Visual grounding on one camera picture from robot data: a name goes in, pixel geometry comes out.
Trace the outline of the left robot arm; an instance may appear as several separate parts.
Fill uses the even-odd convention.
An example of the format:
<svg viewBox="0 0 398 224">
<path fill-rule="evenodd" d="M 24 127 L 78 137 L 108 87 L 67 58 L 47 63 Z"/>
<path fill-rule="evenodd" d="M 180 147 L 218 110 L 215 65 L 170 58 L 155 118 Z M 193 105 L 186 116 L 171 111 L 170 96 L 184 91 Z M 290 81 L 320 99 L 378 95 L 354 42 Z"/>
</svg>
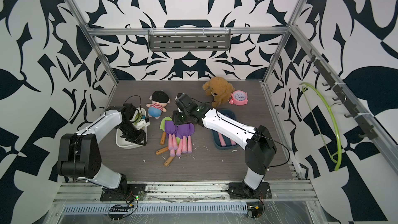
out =
<svg viewBox="0 0 398 224">
<path fill-rule="evenodd" d="M 61 137 L 57 172 L 72 179 L 83 178 L 101 186 L 102 202 L 134 200 L 144 193 L 145 184 L 129 184 L 126 176 L 103 165 L 99 143 L 113 129 L 126 141 L 146 145 L 146 133 L 134 126 L 138 110 L 130 103 L 111 106 L 91 125 Z"/>
</svg>

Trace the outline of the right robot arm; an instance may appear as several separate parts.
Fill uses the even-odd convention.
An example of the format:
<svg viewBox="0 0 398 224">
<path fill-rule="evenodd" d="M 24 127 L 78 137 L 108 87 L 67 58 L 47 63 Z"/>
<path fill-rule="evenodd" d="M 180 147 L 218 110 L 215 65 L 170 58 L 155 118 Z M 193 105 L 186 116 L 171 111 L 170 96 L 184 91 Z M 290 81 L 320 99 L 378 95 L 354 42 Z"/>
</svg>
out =
<svg viewBox="0 0 398 224">
<path fill-rule="evenodd" d="M 257 128 L 239 123 L 206 103 L 198 104 L 185 93 L 176 96 L 178 110 L 173 111 L 173 123 L 197 124 L 216 131 L 233 140 L 245 151 L 245 163 L 248 167 L 241 183 L 229 183 L 227 193 L 231 199 L 260 200 L 270 193 L 269 183 L 263 181 L 270 164 L 277 153 L 275 141 L 264 126 Z"/>
</svg>

